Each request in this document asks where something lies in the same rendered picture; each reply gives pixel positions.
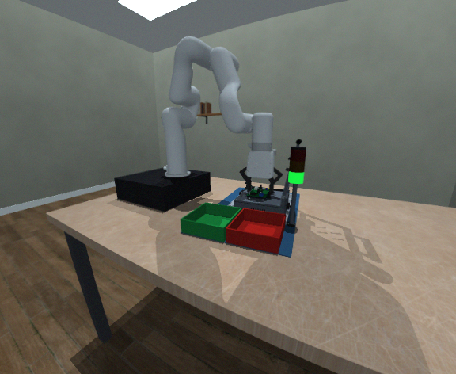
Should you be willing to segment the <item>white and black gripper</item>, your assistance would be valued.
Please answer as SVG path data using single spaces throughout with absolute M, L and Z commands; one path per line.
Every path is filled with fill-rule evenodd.
M 245 175 L 246 171 L 246 176 Z M 273 178 L 276 173 L 277 178 Z M 251 181 L 253 178 L 268 179 L 270 181 L 269 192 L 274 191 L 274 184 L 283 176 L 274 165 L 274 153 L 272 151 L 250 151 L 247 167 L 240 170 L 241 176 L 245 179 L 247 193 L 251 191 Z

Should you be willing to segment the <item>green bin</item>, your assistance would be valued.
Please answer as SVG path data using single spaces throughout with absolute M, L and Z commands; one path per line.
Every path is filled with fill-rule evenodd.
M 180 219 L 181 232 L 226 241 L 226 228 L 242 208 L 221 204 L 204 203 Z

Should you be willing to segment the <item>green circuit board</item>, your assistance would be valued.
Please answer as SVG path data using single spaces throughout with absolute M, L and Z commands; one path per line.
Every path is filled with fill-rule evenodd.
M 259 186 L 256 186 L 255 188 L 253 188 L 248 194 L 247 196 L 253 196 L 253 197 L 265 197 L 267 196 L 267 193 L 269 192 L 269 189 L 268 188 L 262 188 L 260 189 Z

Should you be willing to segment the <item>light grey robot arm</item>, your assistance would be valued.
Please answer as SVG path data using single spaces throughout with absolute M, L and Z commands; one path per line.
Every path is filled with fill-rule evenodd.
M 211 48 L 194 36 L 186 36 L 175 50 L 169 88 L 169 99 L 176 105 L 182 105 L 182 109 L 168 107 L 161 114 L 167 158 L 167 166 L 163 168 L 165 176 L 186 177 L 191 174 L 187 167 L 183 129 L 195 124 L 200 106 L 200 92 L 191 86 L 192 63 L 213 71 L 220 91 L 219 108 L 227 128 L 233 133 L 252 133 L 252 142 L 248 144 L 252 151 L 273 151 L 276 156 L 276 150 L 272 150 L 273 115 L 248 115 L 241 111 L 237 96 L 241 82 L 236 56 L 223 47 Z

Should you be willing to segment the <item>red open-top bin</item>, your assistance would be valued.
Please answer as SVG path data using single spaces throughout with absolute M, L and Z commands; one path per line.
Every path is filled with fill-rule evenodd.
M 243 208 L 226 228 L 226 242 L 277 254 L 285 223 L 286 214 Z

